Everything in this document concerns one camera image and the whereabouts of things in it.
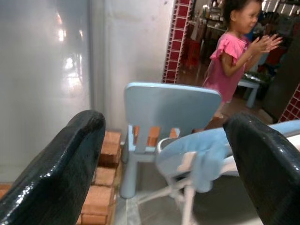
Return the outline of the red tiled low wall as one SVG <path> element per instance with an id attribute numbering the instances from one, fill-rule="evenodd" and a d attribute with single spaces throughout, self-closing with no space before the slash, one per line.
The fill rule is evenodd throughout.
<path id="1" fill-rule="evenodd" d="M 279 122 L 289 120 L 300 120 L 300 83 L 284 109 Z"/>

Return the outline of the small white fridge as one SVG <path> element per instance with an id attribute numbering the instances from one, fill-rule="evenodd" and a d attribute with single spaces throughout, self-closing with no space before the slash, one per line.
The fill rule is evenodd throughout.
<path id="1" fill-rule="evenodd" d="M 0 0 L 0 183 L 79 112 L 126 134 L 124 88 L 160 82 L 175 0 Z"/>

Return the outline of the small pale blue child's table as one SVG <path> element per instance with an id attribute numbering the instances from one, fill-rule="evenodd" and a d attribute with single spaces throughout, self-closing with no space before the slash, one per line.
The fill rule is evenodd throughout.
<path id="1" fill-rule="evenodd" d="M 246 79 L 241 79 L 238 86 L 246 88 L 243 98 L 246 100 L 247 108 L 253 108 L 260 84 Z"/>

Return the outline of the orange brick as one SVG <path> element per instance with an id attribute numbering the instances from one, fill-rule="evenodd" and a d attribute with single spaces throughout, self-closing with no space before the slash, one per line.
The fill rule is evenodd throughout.
<path id="1" fill-rule="evenodd" d="M 110 167 L 97 167 L 93 183 L 98 186 L 110 187 L 114 183 L 116 169 Z"/>
<path id="2" fill-rule="evenodd" d="M 82 214 L 108 215 L 109 208 L 113 202 L 113 197 L 113 187 L 90 186 L 82 206 Z"/>
<path id="3" fill-rule="evenodd" d="M 110 222 L 110 215 L 80 214 L 75 225 L 109 225 Z"/>
<path id="4" fill-rule="evenodd" d="M 120 161 L 120 132 L 106 131 L 99 157 L 99 166 L 117 167 Z"/>

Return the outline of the red tiled pillar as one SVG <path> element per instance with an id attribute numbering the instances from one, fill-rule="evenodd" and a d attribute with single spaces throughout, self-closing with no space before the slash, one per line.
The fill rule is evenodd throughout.
<path id="1" fill-rule="evenodd" d="M 174 0 L 163 83 L 176 83 L 193 0 Z"/>

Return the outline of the pale blue child's chair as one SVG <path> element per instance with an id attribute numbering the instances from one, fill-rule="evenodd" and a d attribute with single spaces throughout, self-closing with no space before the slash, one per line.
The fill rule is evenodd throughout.
<path id="1" fill-rule="evenodd" d="M 127 136 L 122 153 L 126 170 L 120 196 L 135 196 L 138 163 L 152 163 L 155 146 L 148 146 L 150 130 L 160 129 L 157 140 L 169 136 L 173 128 L 180 137 L 205 128 L 221 104 L 220 94 L 188 85 L 132 82 L 124 89 Z"/>

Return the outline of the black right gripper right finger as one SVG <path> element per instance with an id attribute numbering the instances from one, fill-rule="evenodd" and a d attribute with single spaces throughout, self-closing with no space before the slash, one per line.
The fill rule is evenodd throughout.
<path id="1" fill-rule="evenodd" d="M 223 124 L 239 176 L 264 225 L 300 225 L 300 120 L 266 125 L 247 113 Z"/>

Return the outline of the child in pink shirt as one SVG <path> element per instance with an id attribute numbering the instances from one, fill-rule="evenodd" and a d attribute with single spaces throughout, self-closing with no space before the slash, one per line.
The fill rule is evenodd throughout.
<path id="1" fill-rule="evenodd" d="M 217 47 L 210 56 L 210 64 L 202 86 L 217 91 L 221 104 L 210 125 L 224 121 L 222 110 L 230 103 L 243 74 L 262 57 L 276 48 L 282 41 L 277 35 L 264 35 L 250 41 L 250 33 L 258 22 L 262 0 L 225 0 L 223 18 L 226 32 L 219 38 Z"/>

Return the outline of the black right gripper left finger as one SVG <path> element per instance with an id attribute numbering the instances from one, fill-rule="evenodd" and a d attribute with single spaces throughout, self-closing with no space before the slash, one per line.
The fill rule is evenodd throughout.
<path id="1" fill-rule="evenodd" d="M 0 198 L 0 225 L 76 225 L 105 136 L 105 117 L 75 115 Z"/>

